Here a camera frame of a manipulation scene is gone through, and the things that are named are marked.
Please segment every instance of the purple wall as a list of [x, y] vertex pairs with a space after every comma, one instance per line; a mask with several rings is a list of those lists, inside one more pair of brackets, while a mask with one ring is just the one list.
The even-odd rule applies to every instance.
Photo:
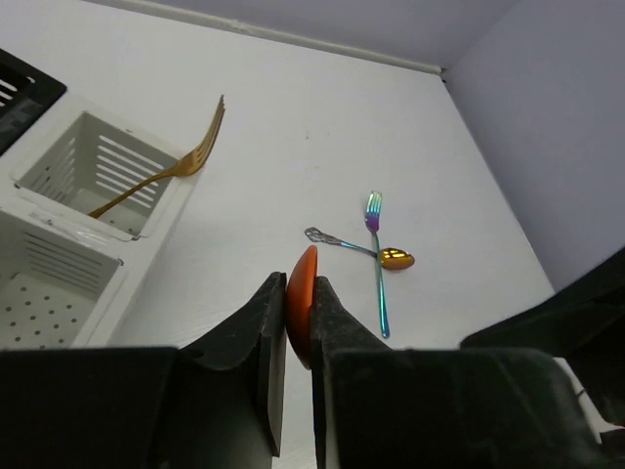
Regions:
[[152, 1], [424, 64], [450, 66], [519, 0]]
[[625, 1], [522, 0], [445, 74], [555, 288], [625, 244]]

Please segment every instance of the white trim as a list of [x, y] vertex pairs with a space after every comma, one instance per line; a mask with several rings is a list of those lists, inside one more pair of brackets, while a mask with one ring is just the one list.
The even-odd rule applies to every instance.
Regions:
[[266, 27], [254, 26], [246, 22], [238, 20], [228, 20], [225, 18], [214, 17], [204, 13], [198, 13], [184, 8], [170, 7], [160, 5], [147, 0], [85, 0], [90, 3], [97, 3], [108, 7], [119, 8], [130, 12], [142, 13], [153, 17], [164, 18], [166, 20], [188, 22], [200, 26], [213, 27], [230, 32], [237, 32], [246, 36], [254, 36], [271, 41], [283, 42], [295, 46], [307, 47], [309, 49], [317, 49], [319, 51], [331, 52], [342, 56], [363, 59], [365, 61], [376, 62], [379, 64], [399, 66], [401, 68], [409, 68], [412, 70], [440, 75], [441, 68], [437, 65], [421, 64], [419, 62], [409, 61], [395, 56], [388, 56], [357, 47], [344, 46], [341, 44], [333, 44], [331, 42], [319, 41], [310, 37], [291, 34], [288, 32], [277, 31]]

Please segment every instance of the white container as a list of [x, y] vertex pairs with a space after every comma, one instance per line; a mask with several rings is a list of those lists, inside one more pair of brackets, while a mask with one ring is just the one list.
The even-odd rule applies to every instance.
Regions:
[[0, 157], [0, 348], [109, 342], [199, 173], [150, 185], [101, 219], [87, 214], [183, 156], [66, 94]]

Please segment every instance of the tabletop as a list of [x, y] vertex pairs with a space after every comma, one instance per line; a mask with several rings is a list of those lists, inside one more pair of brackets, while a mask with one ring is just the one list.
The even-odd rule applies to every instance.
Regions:
[[[182, 149], [226, 97], [207, 167], [115, 344], [191, 342], [269, 273], [290, 273], [309, 226], [370, 246], [372, 190], [382, 244], [416, 258], [386, 273], [391, 347], [454, 348], [552, 294], [437, 76], [73, 0], [0, 11], [3, 49]], [[380, 336], [372, 260], [320, 245], [318, 270]], [[314, 468], [311, 379], [287, 354], [274, 467]]]

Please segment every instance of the perforated bottom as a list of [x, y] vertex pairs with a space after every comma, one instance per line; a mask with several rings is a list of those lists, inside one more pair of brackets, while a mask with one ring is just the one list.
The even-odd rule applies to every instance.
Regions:
[[[89, 213], [108, 202], [110, 202], [110, 199], [83, 189], [67, 205], [79, 212]], [[130, 235], [138, 235], [146, 222], [144, 217], [123, 205], [115, 205], [104, 213], [99, 220]]]
[[0, 290], [0, 349], [69, 347], [95, 301], [17, 274]]

